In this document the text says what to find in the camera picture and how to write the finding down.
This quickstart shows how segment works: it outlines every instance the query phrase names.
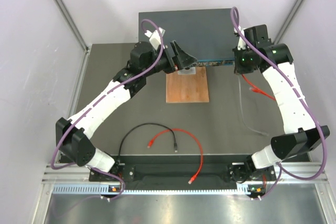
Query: gray tabletop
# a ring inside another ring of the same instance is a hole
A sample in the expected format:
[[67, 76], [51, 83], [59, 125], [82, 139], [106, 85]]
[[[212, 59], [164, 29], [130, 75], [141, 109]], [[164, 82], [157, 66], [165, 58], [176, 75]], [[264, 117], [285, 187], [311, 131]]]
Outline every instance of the gray tabletop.
[[[134, 44], [93, 45], [89, 56], [77, 110], [91, 102], [126, 65]], [[130, 101], [114, 111], [92, 137], [95, 147], [117, 154], [122, 137], [134, 126], [162, 123], [193, 133], [204, 154], [250, 154], [270, 143], [272, 136], [283, 134], [276, 102], [248, 90], [242, 80], [245, 121], [270, 136], [251, 132], [243, 125], [239, 112], [238, 77], [232, 66], [209, 67], [207, 71], [209, 103], [168, 104], [165, 102], [165, 73], [147, 78], [147, 85]], [[272, 94], [259, 71], [248, 75], [261, 89]], [[146, 125], [126, 139], [122, 154], [173, 154], [171, 134], [164, 134], [147, 149], [149, 140], [164, 129]], [[198, 154], [198, 146], [188, 135], [176, 133], [179, 154]]]

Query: purple cable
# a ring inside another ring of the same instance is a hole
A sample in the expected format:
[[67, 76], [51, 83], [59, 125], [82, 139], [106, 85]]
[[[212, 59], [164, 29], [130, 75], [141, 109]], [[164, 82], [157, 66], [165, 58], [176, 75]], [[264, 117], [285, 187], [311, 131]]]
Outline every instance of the purple cable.
[[[143, 23], [145, 23], [145, 22], [150, 23], [150, 24], [157, 30], [157, 33], [159, 34], [159, 37], [160, 37], [160, 41], [161, 41], [161, 45], [162, 45], [162, 46], [161, 46], [161, 48], [160, 48], [160, 52], [159, 52], [159, 55], [158, 55], [157, 59], [155, 60], [155, 62], [154, 62], [149, 68], [147, 68], [146, 70], [144, 70], [144, 71], [141, 72], [140, 74], [138, 74], [138, 75], [136, 75], [136, 76], [134, 76], [134, 77], [132, 77], [132, 78], [130, 78], [130, 79], [128, 79], [128, 80], [126, 80], [126, 81], [120, 83], [119, 85], [113, 87], [111, 90], [109, 90], [109, 91], [107, 92], [107, 94], [113, 92], [115, 89], [117, 89], [117, 88], [119, 88], [119, 87], [125, 85], [126, 83], [129, 83], [129, 82], [131, 82], [131, 81], [133, 81], [133, 80], [135, 80], [135, 79], [137, 79], [137, 78], [143, 76], [144, 74], [148, 73], [149, 71], [151, 71], [151, 70], [155, 67], [155, 65], [156, 65], [156, 64], [158, 63], [158, 61], [161, 59], [161, 56], [162, 56], [162, 53], [163, 53], [163, 48], [164, 48], [164, 46], [163, 46], [163, 45], [164, 45], [164, 43], [163, 43], [163, 36], [162, 36], [162, 34], [161, 34], [161, 32], [160, 32], [158, 26], [157, 26], [153, 21], [151, 21], [151, 20], [149, 20], [149, 19], [144, 19], [143, 21], [141, 21], [141, 27], [142, 27], [142, 28], [143, 28]], [[105, 97], [106, 97], [106, 95], [102, 96], [102, 97], [101, 97], [101, 98], [100, 98], [100, 99], [93, 105], [93, 107], [97, 106], [97, 104], [98, 104], [99, 102], [101, 102]], [[65, 138], [68, 136], [68, 134], [70, 133], [70, 131], [71, 131], [71, 130], [76, 126], [76, 124], [77, 124], [80, 120], [82, 120], [82, 119], [83, 119], [83, 118], [84, 118], [90, 111], [91, 111], [91, 108], [89, 108], [86, 112], [84, 112], [83, 115], [80, 116], [80, 117], [79, 117], [79, 118], [78, 118], [78, 119], [77, 119], [77, 120], [76, 120], [76, 121], [75, 121], [75, 122], [74, 122], [74, 123], [67, 129], [67, 130], [66, 130], [66, 132], [65, 132], [65, 133], [63, 134], [63, 136], [61, 137], [60, 141], [58, 142], [58, 144], [57, 144], [57, 146], [56, 146], [56, 148], [55, 148], [55, 150], [54, 150], [54, 153], [53, 153], [52, 158], [51, 158], [51, 161], [50, 161], [50, 166], [51, 166], [52, 169], [54, 169], [54, 170], [59, 170], [59, 169], [62, 169], [62, 168], [65, 168], [65, 167], [68, 167], [68, 166], [70, 166], [70, 165], [75, 164], [75, 163], [69, 163], [69, 164], [62, 165], [62, 166], [55, 166], [55, 159], [56, 159], [57, 152], [58, 152], [59, 148], [61, 147], [63, 141], [64, 141]], [[113, 197], [112, 199], [115, 200], [115, 199], [117, 199], [117, 198], [119, 198], [119, 197], [121, 196], [121, 194], [124, 192], [124, 190], [125, 190], [125, 188], [126, 188], [126, 184], [125, 184], [125, 182], [124, 182], [121, 178], [119, 178], [119, 177], [116, 176], [116, 175], [113, 175], [113, 174], [110, 174], [110, 173], [103, 172], [102, 170], [99, 170], [99, 169], [97, 169], [97, 168], [93, 168], [93, 167], [92, 167], [91, 169], [93, 169], [93, 170], [95, 170], [96, 172], [99, 172], [99, 173], [101, 173], [101, 174], [104, 174], [104, 175], [107, 175], [107, 176], [110, 176], [110, 177], [113, 177], [113, 178], [119, 180], [120, 183], [122, 184], [121, 190], [120, 190], [119, 194], [116, 195], [115, 197]], [[93, 196], [86, 197], [86, 198], [82, 199], [81, 201], [77, 202], [76, 204], [74, 204], [72, 207], [70, 207], [64, 214], [62, 214], [61, 216], [57, 216], [56, 218], [61, 218], [61, 217], [63, 217], [63, 216], [66, 215], [68, 212], [70, 212], [70, 211], [73, 210], [75, 207], [77, 207], [79, 204], [81, 204], [83, 201], [85, 201], [85, 200], [87, 200], [87, 199], [91, 199], [91, 198], [98, 198], [98, 197], [100, 197], [100, 196], [93, 195]]]
[[260, 198], [263, 199], [265, 198], [267, 195], [269, 195], [275, 188], [275, 186], [278, 184], [279, 180], [280, 180], [280, 177], [281, 177], [281, 174], [282, 174], [282, 167], [280, 166], [280, 163], [277, 164], [279, 167], [280, 167], [280, 170], [279, 170], [279, 175], [277, 177], [277, 179], [275, 180], [274, 184], [271, 186], [271, 188], [264, 194], [262, 195]]
[[[99, 169], [97, 169], [97, 168], [91, 168], [91, 170], [95, 170], [96, 172], [99, 172], [99, 173], [101, 173], [101, 174], [104, 174], [104, 175], [107, 175], [107, 176], [110, 176], [110, 177], [112, 177], [112, 178], [115, 178], [115, 179], [117, 179], [117, 180], [119, 180], [120, 181], [120, 184], [121, 184], [121, 190], [120, 190], [120, 192], [116, 195], [116, 196], [114, 196], [113, 198], [109, 198], [110, 200], [115, 200], [115, 199], [118, 199], [120, 196], [121, 196], [121, 194], [124, 192], [124, 190], [125, 190], [125, 188], [126, 188], [126, 184], [125, 184], [125, 182], [121, 179], [121, 178], [119, 178], [118, 176], [116, 176], [116, 175], [114, 175], [114, 174], [110, 174], [110, 173], [106, 173], [106, 172], [103, 172], [103, 171], [101, 171], [101, 170], [99, 170]], [[88, 196], [88, 197], [86, 197], [86, 198], [84, 198], [84, 199], [82, 199], [82, 200], [80, 200], [80, 201], [78, 201], [76, 204], [74, 204], [73, 206], [71, 206], [65, 213], [63, 213], [62, 215], [57, 215], [56, 214], [56, 210], [55, 210], [55, 205], [53, 205], [52, 206], [52, 210], [53, 210], [53, 214], [54, 214], [54, 216], [55, 216], [55, 218], [56, 219], [60, 219], [60, 218], [62, 218], [63, 216], [65, 216], [66, 214], [68, 214], [71, 210], [73, 210], [75, 207], [77, 207], [79, 204], [81, 204], [83, 201], [86, 201], [86, 200], [88, 200], [88, 199], [92, 199], [92, 198], [100, 198], [101, 196], [99, 196], [99, 195], [91, 195], [91, 196]]]
[[[162, 34], [161, 34], [161, 32], [160, 32], [158, 26], [157, 26], [153, 21], [151, 21], [151, 20], [149, 20], [149, 19], [144, 19], [143, 21], [141, 21], [141, 27], [143, 27], [143, 23], [145, 23], [145, 22], [148, 22], [148, 23], [150, 23], [152, 26], [154, 26], [154, 28], [155, 28], [155, 29], [157, 30], [157, 32], [159, 33], [159, 37], [160, 37], [161, 45], [162, 45], [162, 46], [161, 46], [161, 48], [160, 48], [160, 52], [159, 52], [159, 55], [158, 55], [157, 59], [155, 60], [155, 62], [154, 62], [149, 68], [147, 68], [146, 70], [144, 70], [144, 71], [141, 72], [140, 74], [137, 74], [136, 76], [133, 76], [132, 78], [130, 78], [130, 79], [128, 79], [128, 80], [126, 80], [126, 81], [124, 81], [124, 82], [118, 84], [118, 85], [115, 86], [115, 87], [113, 87], [111, 90], [109, 90], [109, 91], [107, 92], [107, 94], [113, 92], [115, 89], [117, 89], [117, 88], [119, 88], [119, 87], [125, 85], [126, 83], [129, 83], [129, 82], [131, 82], [131, 81], [133, 81], [133, 80], [135, 80], [135, 79], [137, 79], [137, 78], [143, 76], [144, 74], [148, 73], [149, 71], [151, 71], [151, 70], [155, 67], [155, 65], [156, 65], [156, 64], [158, 63], [158, 61], [161, 59], [161, 56], [162, 56], [162, 53], [163, 53], [163, 48], [164, 48], [164, 46], [163, 46], [164, 43], [163, 43], [163, 37], [162, 37]], [[106, 97], [106, 95], [102, 96], [102, 97], [101, 97], [101, 98], [100, 98], [100, 99], [93, 105], [93, 107], [97, 106], [97, 104], [98, 104], [99, 102], [101, 102], [105, 97]], [[54, 169], [54, 170], [59, 170], [59, 169], [62, 169], [62, 168], [64, 168], [64, 167], [67, 167], [67, 166], [70, 166], [70, 165], [75, 164], [75, 163], [69, 163], [69, 164], [62, 165], [62, 166], [55, 166], [56, 155], [57, 155], [57, 152], [58, 152], [59, 148], [61, 147], [63, 141], [64, 141], [65, 138], [68, 136], [68, 134], [70, 133], [70, 131], [71, 131], [71, 130], [76, 126], [76, 124], [77, 124], [80, 120], [82, 120], [82, 119], [83, 119], [83, 118], [84, 118], [90, 111], [91, 111], [91, 108], [89, 108], [86, 112], [84, 112], [83, 115], [82, 115], [80, 118], [78, 118], [77, 121], [75, 121], [75, 122], [74, 122], [74, 123], [73, 123], [73, 124], [66, 130], [66, 132], [65, 132], [65, 133], [63, 134], [63, 136], [61, 137], [60, 141], [58, 142], [58, 144], [57, 144], [57, 146], [56, 146], [56, 148], [55, 148], [55, 150], [54, 150], [54, 153], [53, 153], [52, 158], [51, 158], [51, 161], [50, 161], [50, 166], [51, 166], [52, 169]]]
[[[278, 66], [276, 64], [274, 64], [270, 59], [268, 59], [265, 55], [263, 55], [257, 48], [255, 48], [250, 41], [248, 41], [245, 36], [242, 34], [242, 32], [239, 30], [239, 12], [237, 7], [232, 7], [231, 12], [230, 12], [230, 16], [231, 16], [231, 21], [233, 26], [235, 27], [236, 31], [238, 32], [239, 36], [243, 39], [243, 41], [250, 47], [250, 49], [252, 49], [257, 55], [259, 55], [260, 57], [263, 58], [263, 60], [265, 60], [267, 63], [269, 63], [273, 68], [275, 68], [279, 74], [281, 74], [281, 76], [288, 82], [288, 84], [292, 87], [294, 93], [296, 94], [296, 96], [298, 98], [301, 97], [300, 93], [297, 91], [296, 88], [293, 88], [293, 83], [289, 80], [289, 78], [278, 68]], [[315, 123], [315, 126], [317, 128], [317, 131], [319, 132], [320, 138], [321, 138], [321, 142], [322, 142], [322, 150], [323, 150], [323, 159], [322, 159], [322, 164], [320, 169], [316, 172], [315, 175], [311, 176], [311, 177], [299, 177], [293, 173], [290, 173], [289, 171], [287, 171], [286, 169], [283, 168], [283, 166], [279, 163], [279, 167], [280, 167], [280, 173], [281, 170], [283, 170], [285, 173], [287, 173], [288, 175], [292, 176], [293, 178], [296, 179], [301, 179], [301, 180], [312, 180], [317, 178], [318, 176], [320, 176], [323, 173], [323, 170], [326, 166], [327, 163], [327, 146], [325, 143], [325, 139], [324, 139], [324, 135], [321, 129], [321, 126], [319, 124], [319, 122], [317, 121], [317, 119], [315, 118], [315, 116], [313, 115], [313, 113], [311, 112], [311, 110], [308, 108], [308, 106], [306, 105], [306, 103], [303, 101], [303, 99], [299, 99], [302, 106], [304, 107], [304, 109], [307, 111], [307, 113], [310, 115], [310, 117], [312, 118], [312, 120]]]

